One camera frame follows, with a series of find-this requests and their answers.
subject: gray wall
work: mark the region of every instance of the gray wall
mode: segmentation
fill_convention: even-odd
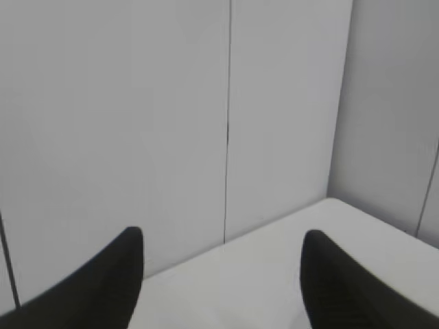
[[[126,226],[143,229],[147,275],[223,243],[228,1],[2,0],[0,49],[22,302]]]
[[[227,240],[325,197],[351,6],[233,1]]]
[[[436,163],[418,237],[439,248],[439,162]]]
[[[439,136],[439,1],[355,1],[329,196],[415,233]]]

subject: panel seam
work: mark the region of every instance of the panel seam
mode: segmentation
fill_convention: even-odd
[[[15,308],[20,308],[21,307],[20,299],[19,299],[19,294],[18,294],[17,289],[16,289],[14,270],[12,269],[12,262],[11,262],[11,258],[10,258],[8,242],[6,241],[6,232],[5,232],[5,227],[3,225],[3,219],[1,217],[1,212],[0,212],[0,239],[1,239],[1,245],[3,247],[3,255],[4,255],[5,261],[6,261],[6,269],[8,270],[9,282],[11,285],[12,297],[14,298]]]
[[[223,243],[226,243],[227,228],[227,192],[228,192],[228,145],[230,140],[230,72],[231,72],[231,49],[232,49],[232,0],[228,2],[228,70],[227,70],[227,110],[226,110],[226,172],[224,177],[224,235]]]
[[[436,141],[437,145],[436,145],[436,154],[434,157],[434,163],[433,163],[433,167],[431,168],[431,173],[430,173],[430,179],[428,181],[428,185],[427,185],[427,190],[425,191],[425,196],[424,196],[424,201],[423,201],[423,206],[420,210],[420,214],[419,214],[419,220],[418,220],[418,225],[416,226],[416,230],[414,233],[414,236],[417,238],[419,235],[419,230],[420,230],[420,225],[423,221],[423,217],[424,217],[424,212],[425,212],[425,206],[427,205],[427,200],[430,194],[430,190],[431,190],[431,183],[433,182],[433,178],[434,175],[436,173],[436,167],[438,164],[438,156],[439,156],[439,139]]]

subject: white surface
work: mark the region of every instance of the white surface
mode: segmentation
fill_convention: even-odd
[[[126,226],[150,275],[222,242],[228,2],[0,1],[0,207],[20,298]]]
[[[439,163],[431,181],[418,238],[439,248]]]
[[[439,1],[353,8],[329,195],[413,233],[439,135]]]
[[[0,241],[0,316],[15,308],[11,285]]]
[[[439,251],[326,199],[146,280],[129,328],[306,328],[299,270],[310,229],[439,315]]]
[[[227,239],[326,196],[352,1],[232,3]]]

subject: black object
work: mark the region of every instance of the black object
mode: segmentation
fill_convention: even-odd
[[[142,231],[126,228],[65,280],[0,317],[0,329],[126,329],[142,279]]]
[[[439,328],[436,316],[380,281],[321,231],[305,236],[300,285],[313,329]]]

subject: white floor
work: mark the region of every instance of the white floor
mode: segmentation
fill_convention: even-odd
[[[309,328],[299,267],[303,237],[314,228],[439,315],[439,251],[326,199],[146,280],[130,329]]]

